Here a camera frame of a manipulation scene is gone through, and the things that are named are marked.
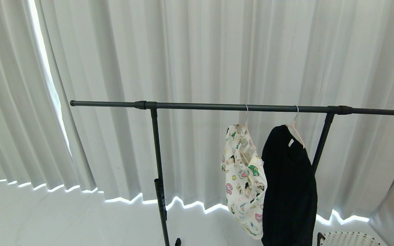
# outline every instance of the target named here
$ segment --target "woven chair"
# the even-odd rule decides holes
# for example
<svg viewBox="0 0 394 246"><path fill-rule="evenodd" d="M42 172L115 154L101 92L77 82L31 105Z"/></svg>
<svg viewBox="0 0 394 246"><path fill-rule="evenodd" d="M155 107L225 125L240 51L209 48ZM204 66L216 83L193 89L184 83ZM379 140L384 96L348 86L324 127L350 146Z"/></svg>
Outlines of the woven chair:
<svg viewBox="0 0 394 246"><path fill-rule="evenodd" d="M361 232L330 232L317 234L317 246L378 246L373 237Z"/></svg>

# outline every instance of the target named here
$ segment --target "white marble floor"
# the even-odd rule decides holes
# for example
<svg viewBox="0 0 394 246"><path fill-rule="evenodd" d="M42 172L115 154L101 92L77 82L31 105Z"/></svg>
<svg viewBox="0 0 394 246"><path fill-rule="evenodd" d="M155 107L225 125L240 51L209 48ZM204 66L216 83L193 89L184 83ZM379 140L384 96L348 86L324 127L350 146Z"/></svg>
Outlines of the white marble floor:
<svg viewBox="0 0 394 246"><path fill-rule="evenodd" d="M184 246L261 245L235 223L230 213L215 209L205 214L200 205L183 208L175 201L168 210L170 244L180 237ZM317 221L314 232L361 231L379 238L366 222L340 225ZM105 202L100 192L49 192L0 182L0 246L164 245L157 204Z"/></svg>

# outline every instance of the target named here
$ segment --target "white curtain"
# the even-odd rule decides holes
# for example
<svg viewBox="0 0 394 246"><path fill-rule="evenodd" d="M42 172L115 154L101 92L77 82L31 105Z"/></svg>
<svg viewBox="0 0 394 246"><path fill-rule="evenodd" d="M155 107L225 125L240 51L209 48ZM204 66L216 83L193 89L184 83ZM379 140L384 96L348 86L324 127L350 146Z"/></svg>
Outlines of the white curtain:
<svg viewBox="0 0 394 246"><path fill-rule="evenodd" d="M0 179L73 187L83 183L83 167L84 176L90 169L71 158L28 6L0 1Z"/></svg>

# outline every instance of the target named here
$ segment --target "clothing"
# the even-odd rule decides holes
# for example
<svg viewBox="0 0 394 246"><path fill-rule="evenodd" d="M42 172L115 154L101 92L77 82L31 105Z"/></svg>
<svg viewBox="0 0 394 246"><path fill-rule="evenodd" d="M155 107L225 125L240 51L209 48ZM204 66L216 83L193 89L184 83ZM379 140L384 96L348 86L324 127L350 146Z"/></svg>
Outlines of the clothing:
<svg viewBox="0 0 394 246"><path fill-rule="evenodd" d="M222 171L226 173L227 206L247 234L260 239L267 179L246 126L227 129Z"/></svg>
<svg viewBox="0 0 394 246"><path fill-rule="evenodd" d="M311 246L317 212L314 171L302 144L285 125L270 132L262 151L268 189L264 246Z"/></svg>

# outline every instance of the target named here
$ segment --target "curtain fold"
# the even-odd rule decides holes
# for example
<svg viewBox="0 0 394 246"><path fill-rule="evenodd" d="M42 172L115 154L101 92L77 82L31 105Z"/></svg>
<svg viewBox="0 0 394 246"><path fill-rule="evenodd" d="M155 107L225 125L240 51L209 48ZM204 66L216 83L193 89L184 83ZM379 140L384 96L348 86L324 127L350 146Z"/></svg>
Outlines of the curtain fold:
<svg viewBox="0 0 394 246"><path fill-rule="evenodd" d="M69 152L26 3L0 2L2 178L156 199L150 113L73 99L394 109L394 1L35 0ZM251 112L259 151L294 116ZM225 203L224 133L245 117L158 110L167 203ZM324 117L297 119L311 161ZM316 180L320 216L369 217L394 180L394 117L337 115Z"/></svg>

